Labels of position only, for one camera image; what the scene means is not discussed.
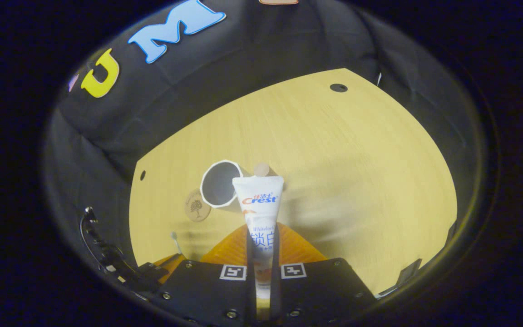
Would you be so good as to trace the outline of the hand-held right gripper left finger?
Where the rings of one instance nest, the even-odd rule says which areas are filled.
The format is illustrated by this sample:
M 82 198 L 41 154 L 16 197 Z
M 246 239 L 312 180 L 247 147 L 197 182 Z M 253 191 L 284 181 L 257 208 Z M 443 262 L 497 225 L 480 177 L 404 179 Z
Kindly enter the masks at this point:
M 256 318 L 250 248 L 242 225 L 200 261 L 180 261 L 152 295 L 153 304 L 184 327 L 246 327 Z

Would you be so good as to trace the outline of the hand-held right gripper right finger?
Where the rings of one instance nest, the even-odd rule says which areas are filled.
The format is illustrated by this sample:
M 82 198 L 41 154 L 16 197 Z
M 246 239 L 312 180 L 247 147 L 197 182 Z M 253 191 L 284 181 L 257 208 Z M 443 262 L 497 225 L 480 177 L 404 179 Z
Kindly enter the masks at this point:
M 271 313 L 281 325 L 353 325 L 376 298 L 344 258 L 326 258 L 278 223 Z

